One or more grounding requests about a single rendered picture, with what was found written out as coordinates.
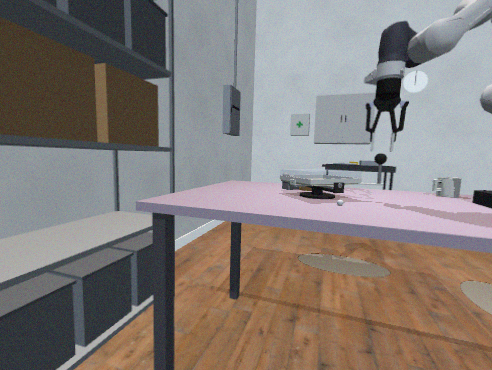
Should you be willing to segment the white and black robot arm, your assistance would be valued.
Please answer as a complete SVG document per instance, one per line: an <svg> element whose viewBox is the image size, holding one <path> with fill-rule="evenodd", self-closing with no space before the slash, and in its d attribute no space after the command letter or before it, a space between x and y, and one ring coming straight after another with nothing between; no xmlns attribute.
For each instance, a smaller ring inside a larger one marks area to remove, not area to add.
<svg viewBox="0 0 492 370"><path fill-rule="evenodd" d="M377 85L385 78L403 79L405 67L413 68L450 52L464 33L480 26L479 21L484 24L490 19L492 23L492 0L463 0L452 17L439 19L420 33L411 29L408 21L391 24L381 35L377 67L364 83ZM492 114L492 84L482 92L480 103Z"/></svg>

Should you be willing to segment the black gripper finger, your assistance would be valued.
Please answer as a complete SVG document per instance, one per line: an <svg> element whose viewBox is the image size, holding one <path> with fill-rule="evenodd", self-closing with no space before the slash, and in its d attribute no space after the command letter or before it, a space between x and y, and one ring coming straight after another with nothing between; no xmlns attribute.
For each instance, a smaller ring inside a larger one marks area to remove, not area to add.
<svg viewBox="0 0 492 370"><path fill-rule="evenodd" d="M401 114L400 114L399 128L397 128L397 126L396 126L396 119L395 119L395 111L394 111L394 103L393 103L393 100L390 100L389 101L389 106L390 106L390 112L389 113L390 113L391 126L392 126L390 152L393 151L393 146L394 146L394 142L396 141L396 134L397 134L397 132L403 130L406 108L407 108L407 106L409 104L409 101L402 101L401 100L401 102L399 104L400 104L400 107L402 109L401 109Z"/></svg>
<svg viewBox="0 0 492 370"><path fill-rule="evenodd" d="M379 106L379 109L378 109L378 112L377 112L377 115L376 115L372 129L370 128L370 116L371 116L371 109L372 109L374 103L371 102L371 103L366 104L366 108L367 108L366 131L371 133L371 136L370 136L370 142L372 142L371 143L371 151L373 151L373 148L374 148L375 129L376 129L379 117L381 115L384 103L385 103L384 100L382 100L380 103L380 106Z"/></svg>

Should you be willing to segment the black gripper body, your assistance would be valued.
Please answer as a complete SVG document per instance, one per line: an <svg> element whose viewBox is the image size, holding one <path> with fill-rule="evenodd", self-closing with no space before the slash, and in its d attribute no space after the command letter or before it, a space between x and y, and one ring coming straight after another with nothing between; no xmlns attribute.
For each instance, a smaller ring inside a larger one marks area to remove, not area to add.
<svg viewBox="0 0 492 370"><path fill-rule="evenodd" d="M382 100L385 101L382 112L390 112L390 100L393 100L394 109L401 102L401 80L401 78L385 78L377 81L376 95L373 101L377 109L379 109Z"/></svg>

